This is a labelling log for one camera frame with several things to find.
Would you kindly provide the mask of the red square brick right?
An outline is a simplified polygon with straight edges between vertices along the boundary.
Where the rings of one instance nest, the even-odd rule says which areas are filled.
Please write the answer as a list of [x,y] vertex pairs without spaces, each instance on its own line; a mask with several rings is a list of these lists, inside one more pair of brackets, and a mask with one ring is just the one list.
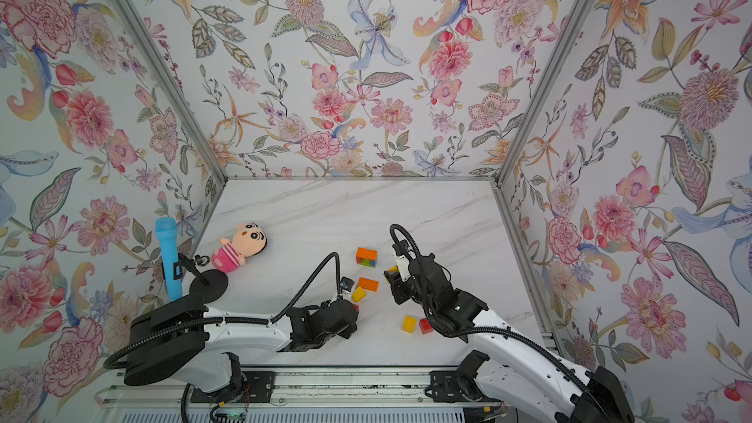
[[418,323],[419,329],[423,335],[432,333],[434,331],[434,328],[430,324],[429,320],[426,318],[421,319]]

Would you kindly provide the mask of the blue toy microphone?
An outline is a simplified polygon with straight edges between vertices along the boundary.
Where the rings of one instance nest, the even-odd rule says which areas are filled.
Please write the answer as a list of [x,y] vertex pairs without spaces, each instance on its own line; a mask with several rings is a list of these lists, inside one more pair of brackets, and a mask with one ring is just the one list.
[[178,264],[178,227],[172,217],[160,217],[155,221],[154,234],[160,243],[163,261],[164,283],[171,302],[182,297],[182,268]]

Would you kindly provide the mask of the plush doll pink dress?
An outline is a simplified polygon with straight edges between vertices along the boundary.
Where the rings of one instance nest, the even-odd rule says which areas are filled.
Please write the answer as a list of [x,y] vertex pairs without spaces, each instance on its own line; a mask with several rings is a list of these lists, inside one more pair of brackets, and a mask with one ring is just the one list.
[[211,255],[211,265],[224,273],[233,272],[260,254],[268,237],[256,223],[239,224],[232,239],[221,238],[221,246]]

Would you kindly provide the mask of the yellow square brick right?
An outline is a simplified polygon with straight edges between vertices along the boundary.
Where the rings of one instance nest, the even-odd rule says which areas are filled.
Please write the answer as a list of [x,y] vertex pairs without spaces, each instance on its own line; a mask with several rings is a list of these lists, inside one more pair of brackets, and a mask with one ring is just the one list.
[[418,320],[415,317],[407,315],[403,319],[403,324],[401,325],[401,330],[405,333],[413,334],[415,331],[415,328],[417,327]]

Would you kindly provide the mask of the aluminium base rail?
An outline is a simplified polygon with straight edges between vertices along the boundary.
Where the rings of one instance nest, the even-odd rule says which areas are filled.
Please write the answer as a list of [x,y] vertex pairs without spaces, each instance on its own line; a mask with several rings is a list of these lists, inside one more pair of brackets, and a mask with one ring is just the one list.
[[[276,373],[270,403],[248,403],[250,407],[418,407],[419,405],[466,405],[487,407],[491,403],[434,403],[424,395],[433,370],[454,367],[291,367],[246,366],[247,371]],[[572,382],[557,384],[553,374],[542,385],[527,381],[509,367],[484,363],[476,382],[481,391],[510,407],[557,411],[555,393],[565,403],[578,388]]]

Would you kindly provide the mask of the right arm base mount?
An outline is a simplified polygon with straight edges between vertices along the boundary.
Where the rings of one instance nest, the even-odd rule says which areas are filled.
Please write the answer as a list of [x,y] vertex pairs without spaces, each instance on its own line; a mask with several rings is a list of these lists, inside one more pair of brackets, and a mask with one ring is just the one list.
[[486,396],[476,382],[480,367],[489,360],[487,354],[472,351],[457,368],[431,371],[424,395],[434,403],[499,403]]

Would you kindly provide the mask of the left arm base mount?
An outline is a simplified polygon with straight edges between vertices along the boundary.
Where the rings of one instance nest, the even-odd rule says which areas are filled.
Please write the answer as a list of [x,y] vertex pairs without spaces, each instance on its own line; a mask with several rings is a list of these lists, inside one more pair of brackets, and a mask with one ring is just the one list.
[[219,363],[228,377],[228,382],[208,392],[205,388],[193,385],[190,403],[270,403],[274,390],[276,373],[273,371],[243,370],[236,354],[225,352],[219,355]]

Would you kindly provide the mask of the yellow brick near green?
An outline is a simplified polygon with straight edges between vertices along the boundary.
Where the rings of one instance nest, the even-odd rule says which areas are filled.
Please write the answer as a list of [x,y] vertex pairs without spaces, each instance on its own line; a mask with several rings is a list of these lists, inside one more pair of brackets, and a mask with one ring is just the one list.
[[366,297],[366,291],[362,287],[356,287],[352,292],[351,299],[354,303],[359,303]]

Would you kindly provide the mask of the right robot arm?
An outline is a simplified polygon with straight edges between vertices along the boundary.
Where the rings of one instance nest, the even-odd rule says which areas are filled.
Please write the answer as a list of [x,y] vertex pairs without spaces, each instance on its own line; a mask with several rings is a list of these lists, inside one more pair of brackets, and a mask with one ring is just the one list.
[[517,331],[474,295],[452,286],[433,255],[398,254],[384,273],[395,302],[413,301],[431,327],[471,348],[464,388],[548,422],[633,422],[616,375],[570,362]]

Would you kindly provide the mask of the orange brick near green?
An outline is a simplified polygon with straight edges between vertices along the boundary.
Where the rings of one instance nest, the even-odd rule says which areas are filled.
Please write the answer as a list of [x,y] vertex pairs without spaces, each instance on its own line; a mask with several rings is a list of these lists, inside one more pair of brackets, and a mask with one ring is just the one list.
[[377,292],[379,289],[379,285],[380,283],[377,280],[372,280],[372,279],[363,278],[363,277],[358,280],[358,286],[360,286],[360,288],[366,291]]

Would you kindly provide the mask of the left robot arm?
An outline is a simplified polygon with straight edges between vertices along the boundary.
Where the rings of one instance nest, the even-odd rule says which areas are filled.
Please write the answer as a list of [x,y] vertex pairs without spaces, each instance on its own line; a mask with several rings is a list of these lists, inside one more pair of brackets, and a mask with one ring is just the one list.
[[104,362],[123,370],[127,386],[174,379],[214,401],[231,401],[248,386],[238,352],[304,353],[358,330],[358,306],[335,299],[317,307],[292,307],[280,317],[232,315],[189,295],[131,323],[129,344]]

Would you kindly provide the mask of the orange tall long brick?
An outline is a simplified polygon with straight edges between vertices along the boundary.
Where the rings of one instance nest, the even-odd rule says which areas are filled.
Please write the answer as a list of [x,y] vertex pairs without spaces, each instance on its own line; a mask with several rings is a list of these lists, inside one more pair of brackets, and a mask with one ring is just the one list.
[[358,248],[356,250],[356,258],[361,257],[368,260],[377,260],[378,259],[378,253],[375,250],[370,250],[366,248]]

